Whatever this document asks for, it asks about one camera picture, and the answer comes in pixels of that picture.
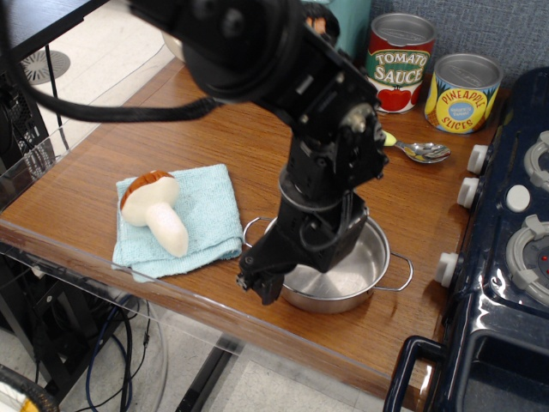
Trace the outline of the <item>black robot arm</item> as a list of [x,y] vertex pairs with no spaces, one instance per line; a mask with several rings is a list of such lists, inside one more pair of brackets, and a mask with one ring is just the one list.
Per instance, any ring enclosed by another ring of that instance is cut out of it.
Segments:
[[278,216],[241,257],[240,286],[269,305],[297,266],[331,270],[368,217],[356,188],[388,161],[375,88],[306,23],[300,1],[133,1],[130,10],[182,42],[207,95],[252,102],[291,129]]

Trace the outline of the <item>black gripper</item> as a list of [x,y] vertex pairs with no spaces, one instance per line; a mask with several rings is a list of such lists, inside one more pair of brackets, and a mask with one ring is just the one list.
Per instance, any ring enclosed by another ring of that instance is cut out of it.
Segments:
[[281,202],[275,227],[244,253],[237,284],[253,290],[264,306],[278,300],[285,275],[298,264],[325,273],[355,247],[368,221],[364,200],[348,191],[326,211],[304,211]]

